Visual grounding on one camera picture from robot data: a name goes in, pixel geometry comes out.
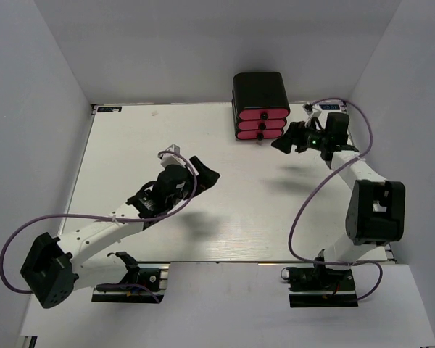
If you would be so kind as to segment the pink bottom drawer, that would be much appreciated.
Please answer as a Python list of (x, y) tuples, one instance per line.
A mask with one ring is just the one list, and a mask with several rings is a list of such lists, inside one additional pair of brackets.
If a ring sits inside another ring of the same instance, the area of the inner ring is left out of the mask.
[(283, 135), (283, 129), (266, 130), (241, 130), (236, 133), (236, 138), (240, 141), (276, 139)]

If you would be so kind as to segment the pink drawer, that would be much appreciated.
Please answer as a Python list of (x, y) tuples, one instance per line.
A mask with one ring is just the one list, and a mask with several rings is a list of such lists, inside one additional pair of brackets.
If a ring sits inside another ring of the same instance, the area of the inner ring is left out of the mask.
[(272, 129), (282, 129), (286, 125), (286, 119), (268, 120), (241, 120), (237, 123), (238, 131), (267, 131)]
[(284, 108), (272, 109), (244, 109), (239, 113), (239, 118), (243, 121), (247, 120), (279, 120), (285, 119), (289, 115), (290, 110)]
[(283, 135), (283, 129), (266, 130), (241, 130), (236, 133), (236, 138), (240, 141), (276, 139)]

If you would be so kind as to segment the pink top drawer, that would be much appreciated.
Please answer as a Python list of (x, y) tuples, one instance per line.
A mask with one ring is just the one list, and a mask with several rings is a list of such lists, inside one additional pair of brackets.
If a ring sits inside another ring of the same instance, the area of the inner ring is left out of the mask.
[(243, 121), (247, 120), (279, 120), (285, 119), (289, 115), (290, 110), (284, 108), (272, 109), (244, 109), (239, 113), (239, 118)]

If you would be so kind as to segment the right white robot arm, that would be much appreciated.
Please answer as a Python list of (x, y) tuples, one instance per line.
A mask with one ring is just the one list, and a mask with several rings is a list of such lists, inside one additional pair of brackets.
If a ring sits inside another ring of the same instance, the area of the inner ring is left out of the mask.
[(305, 199), (303, 208), (336, 175), (351, 191), (344, 235), (312, 260), (313, 264), (321, 265), (314, 269), (312, 278), (322, 289), (338, 282), (338, 270), (362, 264), (361, 258), (369, 251), (399, 241), (404, 233), (405, 185), (374, 171), (365, 155), (349, 144), (348, 128), (348, 114), (330, 112), (324, 125), (317, 117), (290, 123), (282, 137), (271, 144), (285, 154), (316, 150), (331, 170)]

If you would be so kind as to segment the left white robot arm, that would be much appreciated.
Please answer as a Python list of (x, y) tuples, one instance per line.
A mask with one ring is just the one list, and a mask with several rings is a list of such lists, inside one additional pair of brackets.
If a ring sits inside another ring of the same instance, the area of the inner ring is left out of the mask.
[(196, 156), (184, 159), (164, 151), (159, 157), (163, 170), (157, 179), (144, 184), (109, 217), (94, 217), (86, 227), (61, 236), (43, 233), (35, 239), (20, 273), (43, 308), (53, 308), (89, 287), (158, 301), (159, 276), (140, 269), (134, 257), (124, 251), (97, 255), (171, 216), (177, 204), (190, 202), (220, 178)]

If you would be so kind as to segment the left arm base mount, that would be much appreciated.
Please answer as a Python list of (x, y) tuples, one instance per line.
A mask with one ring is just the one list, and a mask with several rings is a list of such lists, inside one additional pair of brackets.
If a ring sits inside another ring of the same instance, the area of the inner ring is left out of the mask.
[(102, 281), (92, 293), (95, 303), (159, 304), (165, 295), (168, 264), (138, 262), (127, 252), (109, 253), (113, 264), (120, 263), (119, 281)]

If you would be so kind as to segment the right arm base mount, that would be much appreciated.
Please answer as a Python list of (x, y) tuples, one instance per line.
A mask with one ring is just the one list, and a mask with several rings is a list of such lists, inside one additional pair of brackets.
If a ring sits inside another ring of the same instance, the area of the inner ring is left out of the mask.
[(357, 307), (357, 292), (351, 265), (325, 265), (326, 251), (321, 251), (311, 266), (290, 266), (281, 271), (281, 280), (289, 285), (291, 308)]

